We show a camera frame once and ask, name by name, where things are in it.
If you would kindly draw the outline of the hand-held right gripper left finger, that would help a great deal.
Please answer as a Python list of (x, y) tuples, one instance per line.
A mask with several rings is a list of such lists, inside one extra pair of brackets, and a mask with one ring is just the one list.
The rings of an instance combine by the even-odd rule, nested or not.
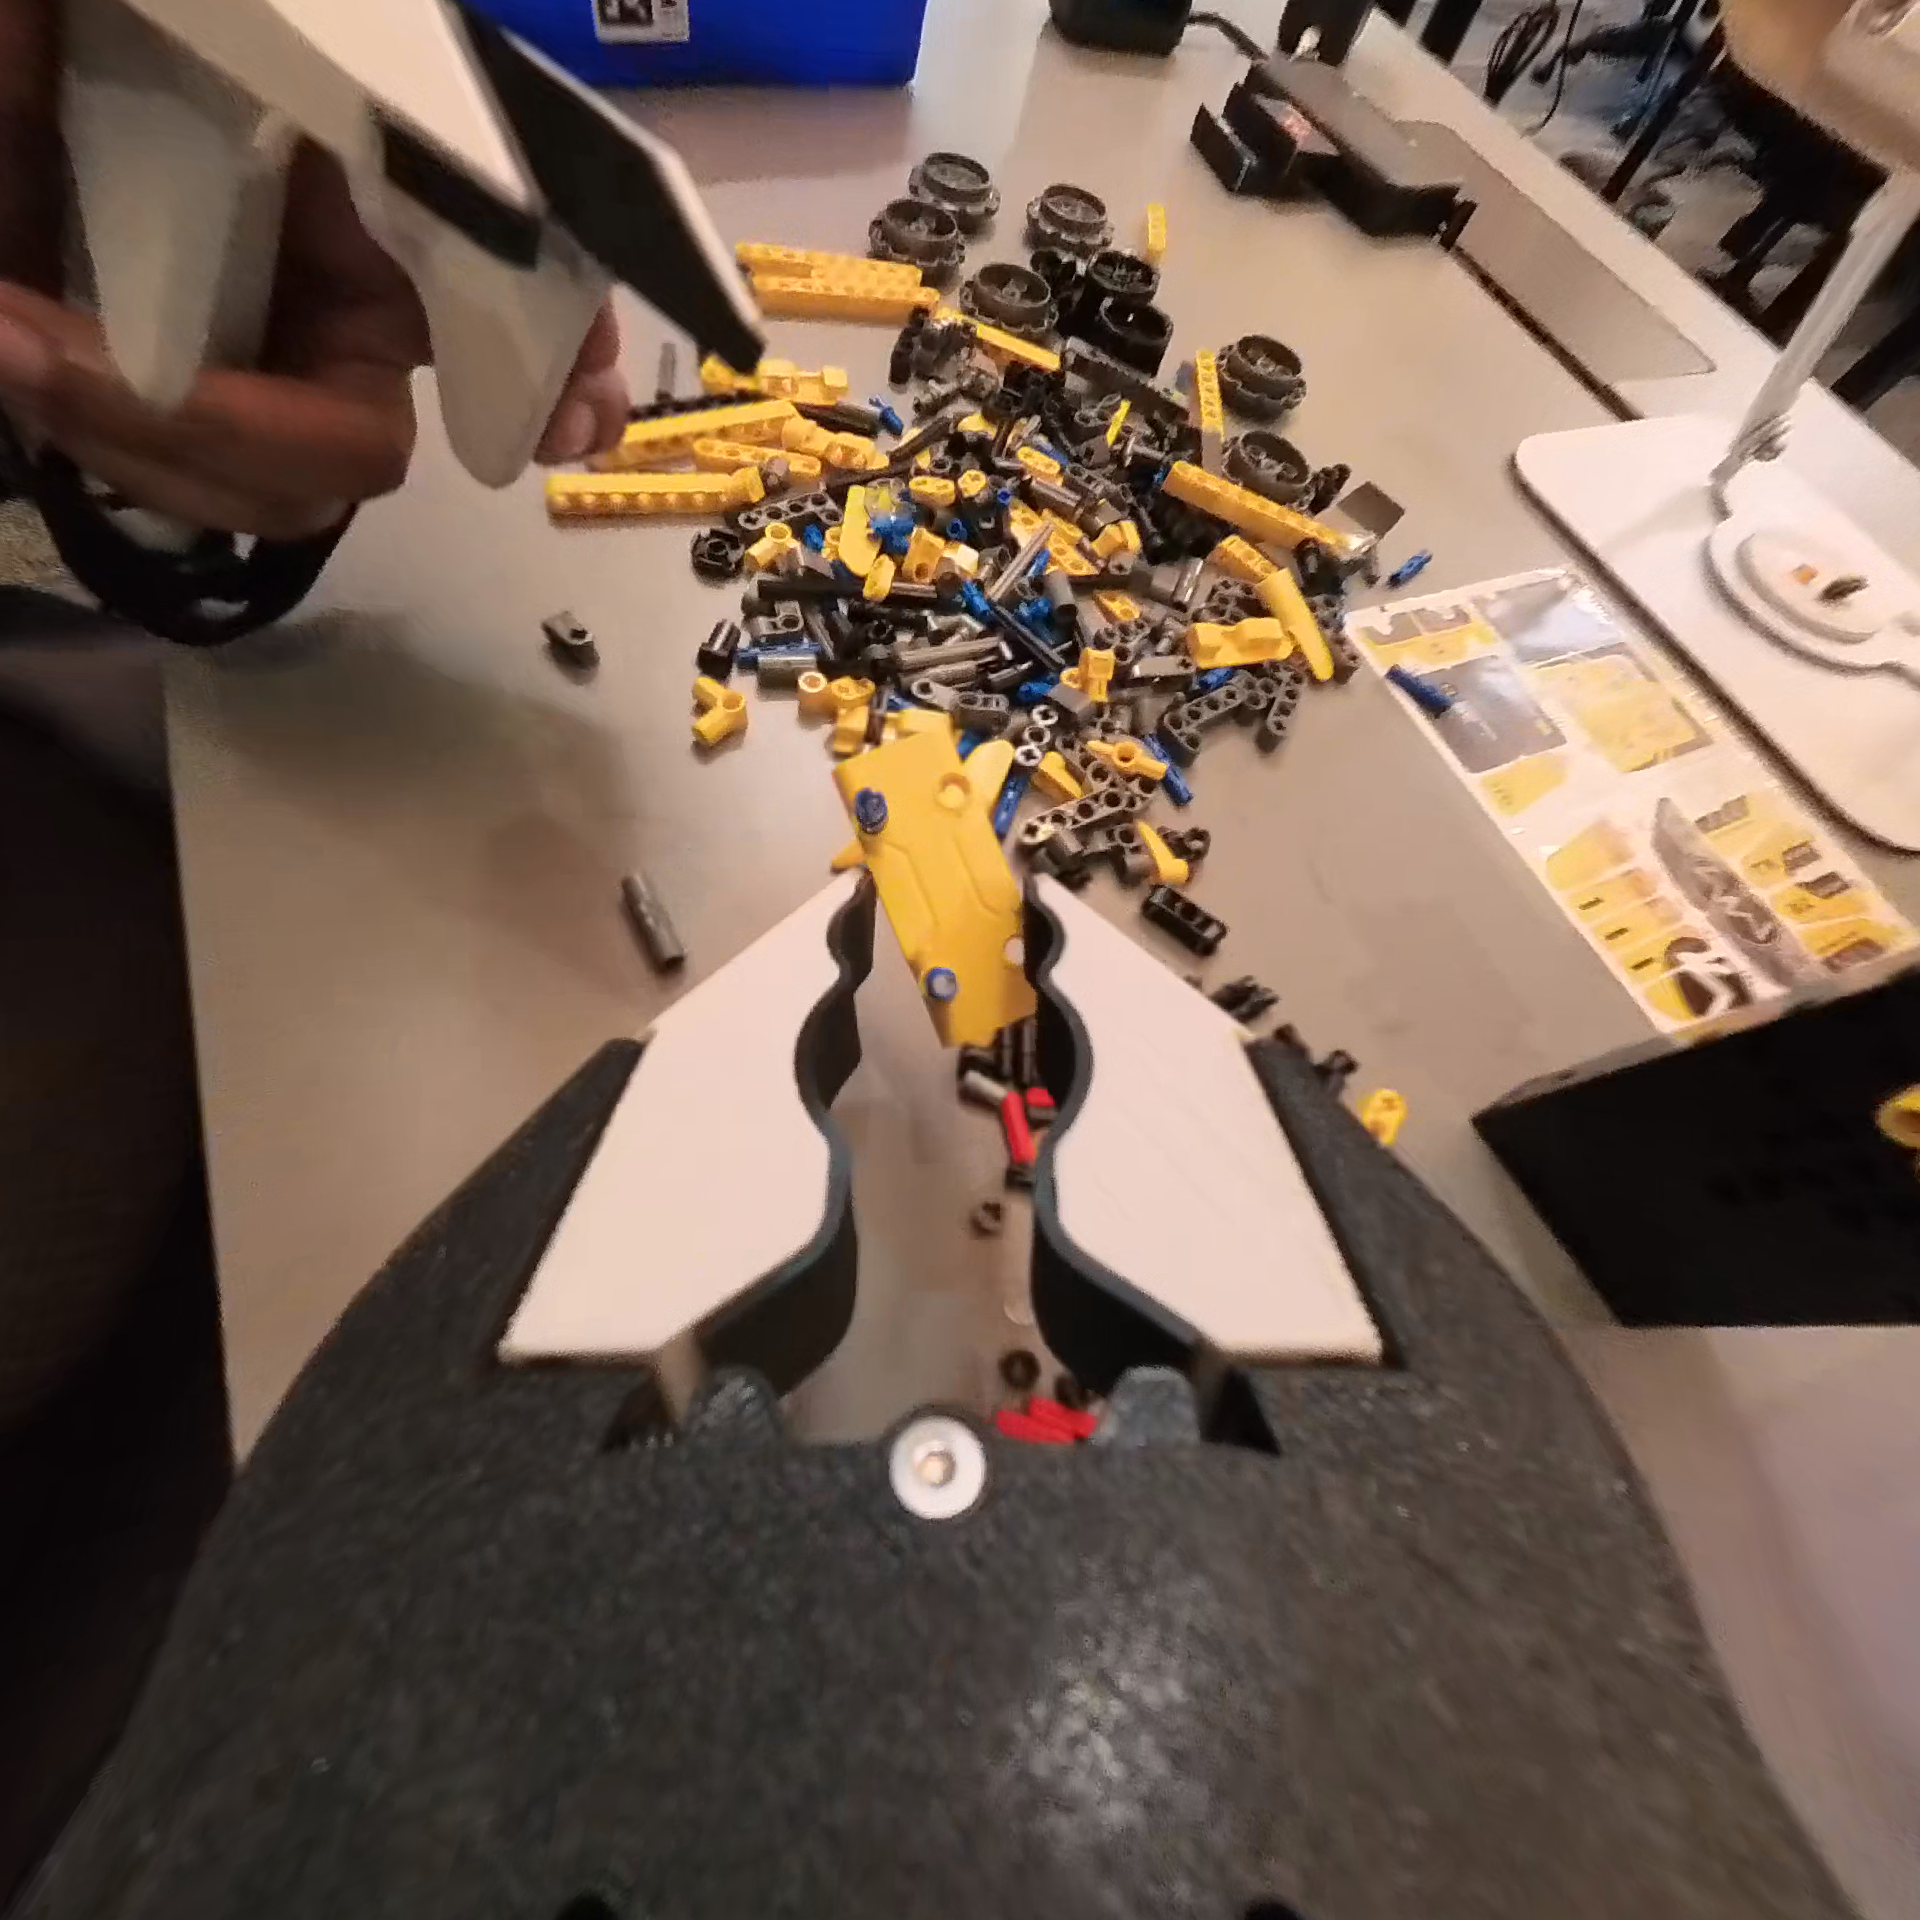
[(711, 1373), (791, 1399), (833, 1360), (856, 1307), (833, 1098), (860, 1061), (874, 913), (874, 879), (833, 871), (636, 1042), (504, 1371), (639, 1371), (678, 1420)]

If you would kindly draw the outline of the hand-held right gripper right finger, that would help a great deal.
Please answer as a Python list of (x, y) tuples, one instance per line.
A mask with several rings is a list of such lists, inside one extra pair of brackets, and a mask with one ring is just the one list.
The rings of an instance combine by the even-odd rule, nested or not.
[(1169, 1371), (1380, 1371), (1385, 1334), (1263, 1083), (1250, 1034), (1059, 879), (1025, 886), (1052, 1123), (1030, 1307), (1096, 1399)]

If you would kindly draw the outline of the pile of black red pins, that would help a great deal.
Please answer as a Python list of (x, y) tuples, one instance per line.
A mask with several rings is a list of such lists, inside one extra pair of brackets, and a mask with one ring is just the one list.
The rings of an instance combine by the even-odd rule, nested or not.
[[(1209, 987), (1202, 976), (1184, 976), (1193, 991), (1202, 991), (1222, 1016), (1234, 1016), (1250, 1042), (1263, 1042), (1263, 1016), (1282, 1006), (1282, 991), (1268, 991), (1260, 976), (1234, 976)], [(958, 1054), (958, 1098), (997, 1116), (1004, 1140), (1004, 1184), (986, 1190), (968, 1210), (974, 1240), (1014, 1240), (1025, 1224), (1025, 1200), (1035, 1190), (1040, 1140), (1059, 1116), (1059, 1098), (1040, 1077), (1040, 1016), (1006, 1026), (991, 1045)], [(1071, 1364), (1044, 1360), (1030, 1278), (1014, 1267), (997, 1278), (997, 1410), (991, 1423), (1006, 1440), (1030, 1448), (1085, 1448), (1103, 1420), (1103, 1399), (1073, 1380)]]

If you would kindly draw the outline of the yellow panel piece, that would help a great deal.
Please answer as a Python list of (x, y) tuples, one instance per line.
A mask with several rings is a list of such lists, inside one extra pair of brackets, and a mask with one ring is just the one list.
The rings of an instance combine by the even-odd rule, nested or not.
[(883, 789), (883, 834), (856, 834), (833, 869), (860, 869), (894, 928), (914, 987), (925, 966), (958, 976), (958, 1004), (919, 1004), (941, 1045), (991, 1045), (1006, 1026), (1035, 1012), (1025, 976), (1025, 889), (1004, 850), (997, 800), (1014, 775), (1014, 745), (986, 738), (968, 759), (945, 713), (892, 713), (883, 738), (833, 765), (833, 789), (853, 820), (860, 785)]

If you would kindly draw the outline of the pile of yellow black building pieces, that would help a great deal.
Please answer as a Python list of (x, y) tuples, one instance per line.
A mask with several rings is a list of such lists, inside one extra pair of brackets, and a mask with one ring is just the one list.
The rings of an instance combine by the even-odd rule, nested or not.
[(1286, 437), (1310, 394), (1286, 339), (1165, 378), (1165, 207), (1119, 253), (1093, 188), (1044, 184), (1030, 253), (968, 266), (997, 211), (997, 176), (935, 148), (869, 253), (735, 247), (762, 318), (892, 328), (883, 394), (779, 356), (706, 356), (671, 394), (663, 351), (663, 389), (544, 480), (544, 517), (692, 525), (692, 573), (742, 582), (693, 650), (699, 753), (742, 731), (745, 673), (824, 713), (843, 765), (945, 731), (991, 759), (1006, 850), (1065, 886), (1115, 869), (1211, 958), (1222, 920), (1193, 903), (1211, 834), (1160, 814), (1193, 809), (1211, 731), (1282, 753), (1310, 684), (1355, 679), (1345, 590), (1404, 511)]

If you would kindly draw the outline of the person's left hand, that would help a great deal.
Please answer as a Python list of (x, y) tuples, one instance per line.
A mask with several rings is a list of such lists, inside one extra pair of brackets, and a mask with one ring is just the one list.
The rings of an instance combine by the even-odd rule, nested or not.
[(98, 320), (7, 284), (7, 414), (115, 499), (256, 541), (311, 541), (395, 495), (415, 448), (414, 371), (427, 320), (373, 247), (336, 158), (303, 147), (284, 176), (260, 365), (203, 371), (178, 404), (139, 398)]

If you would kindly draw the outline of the blue plastic bin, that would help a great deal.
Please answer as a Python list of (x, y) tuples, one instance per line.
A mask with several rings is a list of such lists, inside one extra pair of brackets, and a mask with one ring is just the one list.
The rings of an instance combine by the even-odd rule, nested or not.
[(925, 0), (473, 0), (478, 15), (599, 91), (902, 91)]

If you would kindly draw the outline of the black box with display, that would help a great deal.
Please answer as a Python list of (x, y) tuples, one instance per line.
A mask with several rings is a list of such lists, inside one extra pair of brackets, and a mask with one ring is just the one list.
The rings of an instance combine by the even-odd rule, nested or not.
[(1103, 57), (1142, 57), (1165, 63), (1180, 48), (1193, 29), (1193, 0), (1052, 0), (1044, 15), (1052, 29)]

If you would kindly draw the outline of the black perforated block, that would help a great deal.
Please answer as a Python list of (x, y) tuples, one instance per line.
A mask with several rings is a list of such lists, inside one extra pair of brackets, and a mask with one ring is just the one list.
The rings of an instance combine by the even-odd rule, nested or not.
[(1877, 960), (1476, 1111), (1631, 1330), (1920, 1323), (1920, 966)]

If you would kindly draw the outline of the yellow black sticker sheet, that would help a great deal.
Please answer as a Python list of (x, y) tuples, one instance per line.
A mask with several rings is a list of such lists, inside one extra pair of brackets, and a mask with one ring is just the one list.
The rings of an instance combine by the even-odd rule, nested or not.
[(1653, 1027), (1913, 958), (1834, 829), (1577, 568), (1397, 598), (1343, 637)]

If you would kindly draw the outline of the black flat device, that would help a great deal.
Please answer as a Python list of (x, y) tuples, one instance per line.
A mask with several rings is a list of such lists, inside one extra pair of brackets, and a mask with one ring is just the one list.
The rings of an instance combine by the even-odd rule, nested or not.
[(1450, 253), (1476, 192), (1450, 161), (1363, 99), (1343, 69), (1268, 57), (1199, 103), (1193, 148), (1234, 199), (1326, 199), (1363, 238), (1428, 238)]

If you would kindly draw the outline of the white lamp base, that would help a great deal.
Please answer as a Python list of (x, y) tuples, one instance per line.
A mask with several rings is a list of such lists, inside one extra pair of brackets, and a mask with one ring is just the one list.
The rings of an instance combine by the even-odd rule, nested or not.
[(1913, 0), (1727, 8), (1746, 80), (1887, 176), (1743, 422), (1534, 433), (1525, 495), (1864, 840), (1920, 845), (1920, 582), (1793, 462), (1793, 404), (1913, 230)]

